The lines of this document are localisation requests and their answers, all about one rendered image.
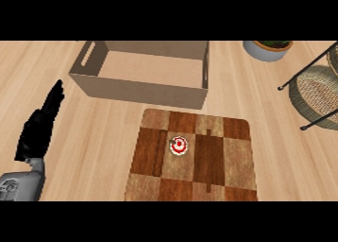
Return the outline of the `grey potted plant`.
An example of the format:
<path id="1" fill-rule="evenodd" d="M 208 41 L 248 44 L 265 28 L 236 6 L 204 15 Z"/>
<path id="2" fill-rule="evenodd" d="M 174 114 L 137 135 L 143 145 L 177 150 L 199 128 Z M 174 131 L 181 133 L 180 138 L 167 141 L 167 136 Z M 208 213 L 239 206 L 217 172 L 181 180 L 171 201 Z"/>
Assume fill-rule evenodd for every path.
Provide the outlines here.
<path id="1" fill-rule="evenodd" d="M 283 58 L 292 45 L 293 43 L 289 43 L 283 48 L 273 48 L 262 45 L 258 41 L 243 41 L 243 48 L 248 54 L 255 59 L 265 62 L 279 61 Z"/>

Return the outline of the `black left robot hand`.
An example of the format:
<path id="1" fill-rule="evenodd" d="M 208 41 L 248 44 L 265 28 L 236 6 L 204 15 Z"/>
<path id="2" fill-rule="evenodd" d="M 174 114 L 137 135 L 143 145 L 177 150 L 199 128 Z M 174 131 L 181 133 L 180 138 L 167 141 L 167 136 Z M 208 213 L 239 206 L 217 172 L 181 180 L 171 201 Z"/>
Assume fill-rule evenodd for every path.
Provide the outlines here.
<path id="1" fill-rule="evenodd" d="M 52 137 L 53 122 L 65 98 L 64 82 L 56 81 L 40 109 L 36 109 L 18 138 L 13 159 L 24 162 L 30 158 L 43 158 Z"/>

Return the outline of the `tiered wicker basket black frame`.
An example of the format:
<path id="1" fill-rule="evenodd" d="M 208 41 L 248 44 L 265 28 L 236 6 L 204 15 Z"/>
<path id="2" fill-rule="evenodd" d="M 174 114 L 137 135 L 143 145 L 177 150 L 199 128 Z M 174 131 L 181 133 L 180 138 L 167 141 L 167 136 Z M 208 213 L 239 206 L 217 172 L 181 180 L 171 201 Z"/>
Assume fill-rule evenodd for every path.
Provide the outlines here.
<path id="1" fill-rule="evenodd" d="M 338 41 L 311 60 L 292 78 L 277 87 L 289 90 L 289 98 L 299 115 L 313 126 L 338 130 Z"/>

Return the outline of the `checkered wooden cutting board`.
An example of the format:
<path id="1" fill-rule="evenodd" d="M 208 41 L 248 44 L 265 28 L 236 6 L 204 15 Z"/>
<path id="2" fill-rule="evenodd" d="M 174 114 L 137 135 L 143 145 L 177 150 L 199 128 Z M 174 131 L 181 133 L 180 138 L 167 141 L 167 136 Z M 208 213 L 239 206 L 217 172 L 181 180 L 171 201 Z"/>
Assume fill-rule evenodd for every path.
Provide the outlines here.
<path id="1" fill-rule="evenodd" d="M 181 156 L 170 152 L 176 136 L 189 142 Z M 124 199 L 257 201 L 248 121 L 145 110 Z"/>

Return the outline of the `brown cardboard box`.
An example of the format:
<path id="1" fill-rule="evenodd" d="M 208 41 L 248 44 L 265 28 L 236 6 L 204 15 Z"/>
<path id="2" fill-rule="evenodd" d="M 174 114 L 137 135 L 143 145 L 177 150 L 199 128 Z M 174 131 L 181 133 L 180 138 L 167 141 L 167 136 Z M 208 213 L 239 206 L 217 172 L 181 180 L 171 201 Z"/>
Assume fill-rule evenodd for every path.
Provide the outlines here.
<path id="1" fill-rule="evenodd" d="M 206 41 L 87 41 L 68 75 L 90 97 L 199 110 Z"/>

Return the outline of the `red and white tomato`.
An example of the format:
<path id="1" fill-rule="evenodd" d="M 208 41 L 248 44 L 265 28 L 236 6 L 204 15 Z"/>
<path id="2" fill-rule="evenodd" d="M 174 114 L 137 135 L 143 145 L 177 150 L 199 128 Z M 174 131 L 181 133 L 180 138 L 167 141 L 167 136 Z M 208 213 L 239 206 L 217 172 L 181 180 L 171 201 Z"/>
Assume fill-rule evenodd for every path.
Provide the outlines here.
<path id="1" fill-rule="evenodd" d="M 168 149 L 176 156 L 181 156 L 187 153 L 189 142 L 183 136 L 176 136 L 168 140 Z"/>

